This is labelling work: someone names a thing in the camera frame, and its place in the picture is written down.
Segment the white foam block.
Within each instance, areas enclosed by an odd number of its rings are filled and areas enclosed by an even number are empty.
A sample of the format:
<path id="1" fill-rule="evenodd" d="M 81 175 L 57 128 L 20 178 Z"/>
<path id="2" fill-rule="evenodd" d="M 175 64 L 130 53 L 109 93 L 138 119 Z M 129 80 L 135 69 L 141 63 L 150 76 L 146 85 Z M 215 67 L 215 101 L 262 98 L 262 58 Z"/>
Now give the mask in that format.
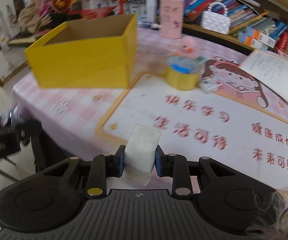
<path id="1" fill-rule="evenodd" d="M 155 152 L 161 132 L 136 125 L 124 150 L 124 171 L 122 178 L 147 186 L 155 165 Z"/>

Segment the yellow tape roll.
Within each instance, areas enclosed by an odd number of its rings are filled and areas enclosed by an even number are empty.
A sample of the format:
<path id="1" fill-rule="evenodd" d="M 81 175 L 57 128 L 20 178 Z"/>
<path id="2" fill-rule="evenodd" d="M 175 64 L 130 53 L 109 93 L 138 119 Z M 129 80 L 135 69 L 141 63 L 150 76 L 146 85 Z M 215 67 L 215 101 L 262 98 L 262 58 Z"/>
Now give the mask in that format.
<path id="1" fill-rule="evenodd" d="M 201 70 L 205 64 L 205 58 L 202 56 L 196 58 L 185 57 L 182 55 L 172 55 L 168 57 L 165 68 L 165 81 L 173 88 L 177 90 L 189 91 L 197 87 L 200 79 Z M 170 65 L 189 65 L 194 64 L 198 68 L 192 74 L 183 74 L 173 70 Z"/>

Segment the blue bag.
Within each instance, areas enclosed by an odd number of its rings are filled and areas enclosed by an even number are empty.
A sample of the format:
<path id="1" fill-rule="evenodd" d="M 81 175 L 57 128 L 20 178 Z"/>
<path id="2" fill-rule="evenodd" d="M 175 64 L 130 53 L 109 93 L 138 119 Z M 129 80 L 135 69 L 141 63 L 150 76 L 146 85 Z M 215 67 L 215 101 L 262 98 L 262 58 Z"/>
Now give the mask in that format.
<path id="1" fill-rule="evenodd" d="M 194 64 L 189 64 L 189 65 L 179 65 L 179 64 L 171 64 L 170 67 L 179 72 L 179 73 L 183 73 L 183 74 L 192 74 L 196 71 L 196 69 L 198 68 L 196 65 Z"/>

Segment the pink cartoon table mat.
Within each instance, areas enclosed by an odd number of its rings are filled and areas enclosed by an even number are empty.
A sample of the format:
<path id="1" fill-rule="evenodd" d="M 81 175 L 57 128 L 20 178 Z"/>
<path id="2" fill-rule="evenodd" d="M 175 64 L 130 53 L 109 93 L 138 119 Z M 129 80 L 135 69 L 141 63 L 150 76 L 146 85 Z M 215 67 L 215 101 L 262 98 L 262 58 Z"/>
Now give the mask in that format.
<path id="1" fill-rule="evenodd" d="M 166 153 L 189 160 L 208 156 L 288 191 L 288 104 L 265 85 L 248 80 L 221 89 L 179 91 L 163 78 L 178 45 L 139 29 L 130 89 L 41 89 L 33 74 L 13 87 L 58 146 L 84 159 L 114 153 L 136 125 L 161 132 Z"/>

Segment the white staples box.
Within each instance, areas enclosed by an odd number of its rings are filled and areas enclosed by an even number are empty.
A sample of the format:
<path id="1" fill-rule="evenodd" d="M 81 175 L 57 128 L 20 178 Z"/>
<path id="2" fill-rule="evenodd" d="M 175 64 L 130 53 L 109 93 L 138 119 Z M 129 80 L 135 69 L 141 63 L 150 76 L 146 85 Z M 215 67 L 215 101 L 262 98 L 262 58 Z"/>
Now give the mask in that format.
<path id="1" fill-rule="evenodd" d="M 211 94 L 221 89 L 222 83 L 214 78 L 203 78 L 199 87 L 205 94 Z"/>

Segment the black yamaha keyboard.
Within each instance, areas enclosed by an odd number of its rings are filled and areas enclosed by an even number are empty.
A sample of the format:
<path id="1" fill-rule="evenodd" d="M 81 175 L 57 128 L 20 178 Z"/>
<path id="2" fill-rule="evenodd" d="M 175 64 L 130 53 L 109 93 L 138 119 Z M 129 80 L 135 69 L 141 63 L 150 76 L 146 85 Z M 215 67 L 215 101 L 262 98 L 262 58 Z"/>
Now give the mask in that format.
<path id="1" fill-rule="evenodd" d="M 8 42 L 9 47 L 29 47 L 40 39 L 44 34 L 37 33 L 31 35 L 30 33 L 18 33 L 15 37 L 11 38 Z"/>

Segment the yellow cardboard box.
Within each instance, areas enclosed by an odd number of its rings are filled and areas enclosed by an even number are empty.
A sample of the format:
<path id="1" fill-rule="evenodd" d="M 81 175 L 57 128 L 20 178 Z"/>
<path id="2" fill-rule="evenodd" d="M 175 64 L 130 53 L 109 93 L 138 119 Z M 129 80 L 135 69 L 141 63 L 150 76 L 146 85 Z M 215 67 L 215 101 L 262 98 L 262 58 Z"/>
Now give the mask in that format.
<path id="1" fill-rule="evenodd" d="M 134 14 L 66 21 L 25 50 L 41 88 L 128 88 L 137 51 Z"/>

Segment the pink chick plush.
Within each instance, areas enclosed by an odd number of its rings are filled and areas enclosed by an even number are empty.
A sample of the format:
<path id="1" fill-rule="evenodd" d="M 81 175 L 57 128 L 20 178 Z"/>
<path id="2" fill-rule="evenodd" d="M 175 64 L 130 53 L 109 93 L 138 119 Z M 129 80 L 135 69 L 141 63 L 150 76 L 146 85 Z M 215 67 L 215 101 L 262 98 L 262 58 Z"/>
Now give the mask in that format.
<path id="1" fill-rule="evenodd" d="M 196 52 L 196 41 L 194 37 L 184 36 L 179 43 L 177 48 L 177 54 L 185 57 L 195 57 Z"/>

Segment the beige cloth pile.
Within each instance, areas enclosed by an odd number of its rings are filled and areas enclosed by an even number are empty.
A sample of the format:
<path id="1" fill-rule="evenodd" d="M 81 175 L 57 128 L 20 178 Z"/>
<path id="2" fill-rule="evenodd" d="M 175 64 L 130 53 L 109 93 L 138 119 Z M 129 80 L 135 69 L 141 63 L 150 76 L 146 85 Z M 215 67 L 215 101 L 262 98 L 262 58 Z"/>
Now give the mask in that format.
<path id="1" fill-rule="evenodd" d="M 31 0 L 18 16 L 20 32 L 35 34 L 51 22 L 51 12 L 51 0 Z"/>

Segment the open text book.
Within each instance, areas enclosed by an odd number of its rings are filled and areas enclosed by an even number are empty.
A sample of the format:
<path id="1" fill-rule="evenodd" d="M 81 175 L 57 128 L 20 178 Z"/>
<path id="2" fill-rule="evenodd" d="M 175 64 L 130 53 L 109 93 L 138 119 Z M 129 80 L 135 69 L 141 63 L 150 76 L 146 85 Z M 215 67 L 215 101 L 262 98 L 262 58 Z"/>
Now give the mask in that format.
<path id="1" fill-rule="evenodd" d="M 270 51 L 253 51 L 239 67 L 288 103 L 288 59 Z"/>

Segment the orange blue medicine box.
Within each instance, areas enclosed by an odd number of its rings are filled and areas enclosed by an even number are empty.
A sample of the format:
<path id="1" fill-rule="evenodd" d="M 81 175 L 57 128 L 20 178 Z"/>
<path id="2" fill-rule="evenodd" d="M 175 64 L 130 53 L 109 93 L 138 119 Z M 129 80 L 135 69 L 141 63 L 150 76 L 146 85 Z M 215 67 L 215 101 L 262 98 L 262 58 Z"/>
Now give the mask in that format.
<path id="1" fill-rule="evenodd" d="M 263 44 L 267 45 L 270 48 L 274 48 L 276 44 L 276 40 L 271 38 L 269 35 L 266 35 L 263 32 L 260 32 L 252 27 L 247 27 L 246 35 L 262 42 Z"/>
<path id="2" fill-rule="evenodd" d="M 239 32 L 238 40 L 239 42 L 249 45 L 254 49 L 268 50 L 268 46 L 266 44 L 263 44 L 261 41 L 256 40 L 250 36 L 247 36 L 243 32 Z"/>

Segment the white quilted pearl handbag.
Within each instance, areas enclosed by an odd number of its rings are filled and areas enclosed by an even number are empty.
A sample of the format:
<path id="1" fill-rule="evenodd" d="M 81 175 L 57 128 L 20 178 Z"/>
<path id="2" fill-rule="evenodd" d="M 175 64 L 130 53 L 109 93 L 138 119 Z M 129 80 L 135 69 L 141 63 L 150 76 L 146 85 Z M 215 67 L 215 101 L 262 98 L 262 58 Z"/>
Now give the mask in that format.
<path id="1" fill-rule="evenodd" d="M 213 12 L 212 8 L 215 5 L 220 5 L 224 9 L 224 12 L 222 14 Z M 228 17 L 228 9 L 226 5 L 221 2 L 210 3 L 207 10 L 202 13 L 200 25 L 205 30 L 228 35 L 231 19 Z"/>

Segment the pink sticker cylinder holder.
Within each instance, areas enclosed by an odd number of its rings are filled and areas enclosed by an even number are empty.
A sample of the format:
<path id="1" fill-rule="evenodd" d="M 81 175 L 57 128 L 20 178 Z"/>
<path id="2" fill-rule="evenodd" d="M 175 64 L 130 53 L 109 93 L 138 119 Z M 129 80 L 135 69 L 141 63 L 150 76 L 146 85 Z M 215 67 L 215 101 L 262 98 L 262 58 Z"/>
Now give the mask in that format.
<path id="1" fill-rule="evenodd" d="M 182 36 L 183 0 L 160 0 L 160 35 L 177 40 Z"/>

